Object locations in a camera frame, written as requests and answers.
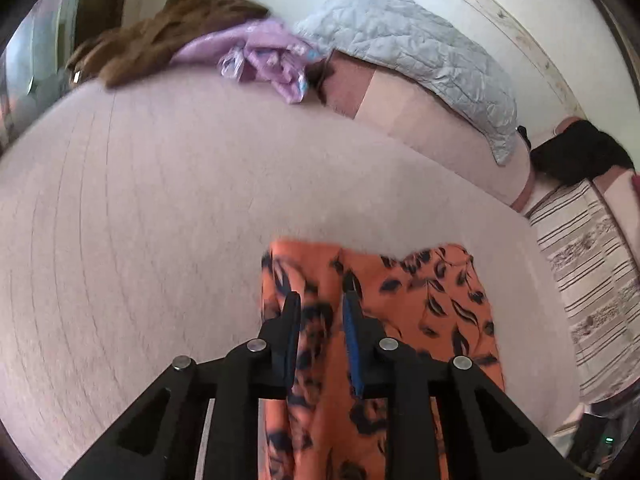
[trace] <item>striped rug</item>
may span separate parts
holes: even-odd
[[[587,180],[553,193],[529,221],[564,301],[583,401],[607,399],[640,377],[636,263]]]

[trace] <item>orange floral fabric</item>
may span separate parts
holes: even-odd
[[[264,479],[384,479],[386,401],[351,395],[340,306],[345,278],[355,283],[366,316],[378,318],[388,336],[441,361],[467,355],[504,389],[491,306],[473,257],[461,246],[396,260],[276,241],[262,259],[262,316],[279,316],[293,290],[302,298],[302,319],[292,391],[287,400],[265,401]]]

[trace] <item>gray quilt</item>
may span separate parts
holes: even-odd
[[[413,0],[327,0],[294,30],[435,92],[484,134],[498,164],[515,149],[516,101],[507,73],[484,48]]]

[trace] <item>metal screw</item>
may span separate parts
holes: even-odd
[[[469,370],[472,364],[471,359],[465,355],[459,355],[453,358],[453,365],[459,370]]]
[[[264,339],[251,339],[251,341],[246,344],[246,347],[251,352],[262,352],[267,348],[267,342]]]
[[[178,355],[171,364],[178,371],[185,370],[191,366],[191,358],[188,355]]]
[[[385,338],[382,338],[380,340],[378,345],[383,350],[391,351],[391,350],[395,350],[396,348],[398,348],[398,341],[396,341],[392,337],[385,337]]]

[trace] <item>beige bed surface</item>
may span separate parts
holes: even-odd
[[[178,354],[257,333],[278,236],[475,256],[507,393],[544,431],[578,403],[558,293],[527,221],[316,103],[209,70],[85,84],[0,160],[0,418],[59,479]]]

